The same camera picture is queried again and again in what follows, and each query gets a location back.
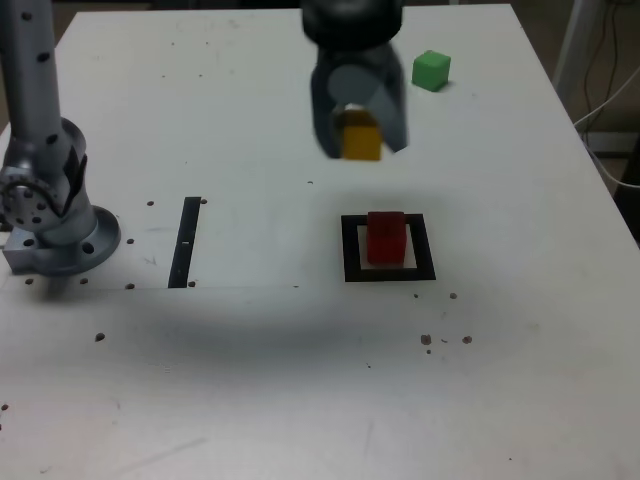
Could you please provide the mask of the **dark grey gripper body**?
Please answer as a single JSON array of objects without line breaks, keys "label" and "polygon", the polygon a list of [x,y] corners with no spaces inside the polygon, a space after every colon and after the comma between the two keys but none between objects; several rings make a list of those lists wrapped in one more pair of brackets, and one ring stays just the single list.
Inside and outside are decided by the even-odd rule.
[{"label": "dark grey gripper body", "polygon": [[336,68],[344,64],[362,65],[374,70],[389,69],[396,62],[395,52],[389,43],[364,50],[338,50],[320,48],[317,68]]}]

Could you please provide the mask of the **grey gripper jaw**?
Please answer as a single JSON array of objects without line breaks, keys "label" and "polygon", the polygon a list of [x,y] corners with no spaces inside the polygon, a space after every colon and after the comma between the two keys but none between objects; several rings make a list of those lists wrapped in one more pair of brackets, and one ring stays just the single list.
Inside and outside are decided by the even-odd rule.
[{"label": "grey gripper jaw", "polygon": [[337,66],[330,89],[334,98],[345,104],[344,110],[355,107],[366,111],[376,121],[386,146],[396,153],[407,147],[408,133],[404,73],[394,52],[396,62],[389,69]]},{"label": "grey gripper jaw", "polygon": [[310,82],[315,137],[324,154],[332,159],[342,157],[342,121],[339,116],[345,106],[331,93],[330,80],[335,71],[335,68],[315,68]]}]

